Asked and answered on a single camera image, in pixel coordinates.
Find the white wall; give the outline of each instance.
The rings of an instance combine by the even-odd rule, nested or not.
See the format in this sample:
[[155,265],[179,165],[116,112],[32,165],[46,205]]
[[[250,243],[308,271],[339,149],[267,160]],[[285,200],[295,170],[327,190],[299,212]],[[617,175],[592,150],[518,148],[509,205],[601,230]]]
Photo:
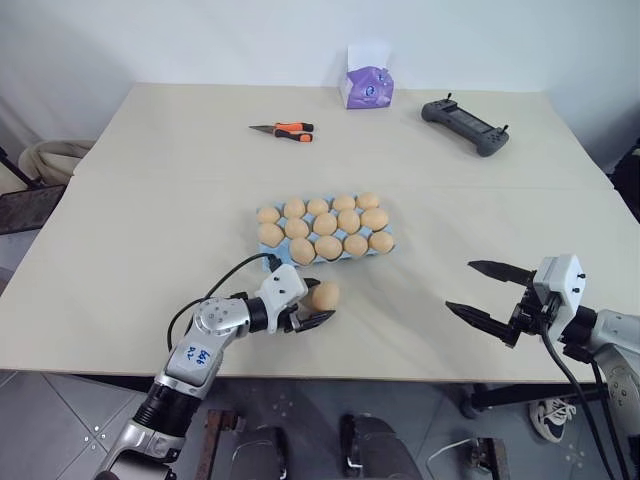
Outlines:
[[398,87],[545,90],[606,165],[640,135],[639,18],[638,0],[4,0],[0,119],[24,143],[95,138],[134,81],[335,85],[347,43],[384,38]]

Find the gray tile floor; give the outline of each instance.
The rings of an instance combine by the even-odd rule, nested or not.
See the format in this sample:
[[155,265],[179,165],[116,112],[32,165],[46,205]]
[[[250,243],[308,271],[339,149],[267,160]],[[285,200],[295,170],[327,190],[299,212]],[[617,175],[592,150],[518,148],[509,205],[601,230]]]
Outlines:
[[[207,409],[235,409],[248,427],[270,424],[287,433],[293,479],[339,478],[338,420],[347,412],[386,420],[406,443],[425,479],[426,458],[456,440],[496,436],[507,448],[511,478],[605,478],[583,416],[558,445],[540,439],[524,405],[495,408],[476,420],[460,415],[464,385],[374,381],[219,379],[196,414],[174,466],[191,480]],[[0,479],[90,479],[144,395],[73,376],[0,371]],[[437,479],[486,479],[464,466],[464,449],[432,463]],[[215,480],[223,480],[220,459]]]

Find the black cable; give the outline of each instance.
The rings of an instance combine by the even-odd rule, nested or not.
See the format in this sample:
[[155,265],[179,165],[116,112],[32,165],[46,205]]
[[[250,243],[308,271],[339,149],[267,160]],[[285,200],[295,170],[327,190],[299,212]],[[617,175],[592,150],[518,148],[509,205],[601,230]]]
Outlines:
[[616,451],[616,458],[618,459],[618,464],[620,465],[620,472],[622,473],[622,478],[624,480],[631,480],[631,476],[629,475],[629,470],[627,470],[627,463],[624,460],[624,455],[622,454],[622,448],[620,448],[620,442],[618,441],[618,435],[616,435],[616,430],[613,425],[613,418],[611,417],[611,409],[609,408],[609,402],[607,398],[609,397],[609,392],[604,386],[602,382],[602,376],[600,375],[600,369],[598,368],[598,364],[595,360],[591,360],[591,368],[593,369],[593,376],[596,377],[596,385],[598,386],[598,390],[600,391],[600,402],[602,403],[602,409],[604,410],[604,418],[607,420],[607,428],[609,429],[609,435],[611,436],[611,442],[613,443],[613,449]]
[[250,257],[245,258],[242,262],[240,262],[238,265],[233,267],[231,270],[229,270],[224,277],[218,280],[218,283],[216,283],[213,287],[211,287],[211,289],[204,295],[204,297],[193,300],[187,303],[184,307],[182,307],[178,311],[178,313],[176,313],[173,316],[173,318],[171,319],[171,322],[169,322],[169,326],[167,327],[167,348],[169,349],[169,351],[171,351],[171,349],[173,348],[173,344],[171,342],[171,335],[173,333],[173,327],[178,321],[178,318],[180,318],[180,316],[184,312],[186,312],[189,308],[193,307],[194,305],[197,305],[198,303],[202,302],[203,300],[206,300],[207,298],[211,298],[211,295],[213,295],[215,291],[218,290],[218,288],[220,288],[224,282],[229,280],[229,277],[231,275],[236,273],[238,270],[244,267],[247,263],[253,262],[254,260],[257,260],[263,257],[269,258],[269,268],[271,269],[271,271],[275,270],[278,266],[280,266],[280,264],[282,264],[282,262],[279,261],[278,257],[276,257],[272,253],[257,253],[255,255],[251,255]]
[[600,440],[600,434],[598,433],[596,422],[593,418],[593,414],[591,413],[591,409],[589,408],[589,404],[587,403],[587,397],[584,396],[582,387],[578,383],[578,380],[576,380],[576,377],[573,376],[571,370],[569,370],[569,368],[564,364],[564,362],[558,356],[558,353],[553,348],[551,339],[549,338],[549,326],[547,324],[544,324],[542,326],[540,336],[542,337],[544,346],[546,347],[555,364],[558,366],[558,368],[560,368],[560,370],[562,370],[562,373],[565,374],[571,385],[573,385],[573,388],[578,395],[578,399],[580,400],[580,404],[582,405],[582,409],[584,410],[585,417],[587,417],[587,423],[589,424],[591,435],[593,435],[593,440],[596,442],[596,448],[598,449],[598,453],[600,454],[600,458],[602,459],[604,468],[607,470],[607,475],[611,480],[616,480],[616,477],[613,476],[613,471],[611,470],[609,461],[607,460],[607,455],[604,452],[604,447],[602,446],[602,440]]

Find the white table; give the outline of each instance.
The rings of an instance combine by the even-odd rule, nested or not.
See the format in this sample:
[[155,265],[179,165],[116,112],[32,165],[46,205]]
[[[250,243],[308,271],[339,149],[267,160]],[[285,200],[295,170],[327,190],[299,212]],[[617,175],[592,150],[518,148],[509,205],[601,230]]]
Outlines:
[[[444,301],[506,321],[522,287],[467,261],[536,268],[573,252],[585,305],[637,312],[640,229],[543,95],[457,95],[512,125],[486,159],[420,120],[442,95],[399,91],[391,109],[345,111],[331,89],[135,87],[0,297],[0,368],[153,374],[173,313],[257,250],[256,206],[366,189],[388,207],[397,249],[308,268],[340,283],[338,313],[303,334],[235,342],[222,374],[562,380],[537,338],[508,349]],[[313,122],[314,142],[246,128],[274,121]],[[252,293],[264,275],[249,266],[224,293]]]

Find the pliers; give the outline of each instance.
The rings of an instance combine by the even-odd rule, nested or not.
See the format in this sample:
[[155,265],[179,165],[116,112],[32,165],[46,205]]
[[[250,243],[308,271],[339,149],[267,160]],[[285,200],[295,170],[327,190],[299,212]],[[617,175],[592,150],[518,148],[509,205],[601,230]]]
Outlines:
[[251,125],[249,128],[269,133],[274,137],[289,138],[297,142],[310,142],[313,135],[310,133],[295,132],[313,132],[313,124],[311,123],[276,123],[275,125]]

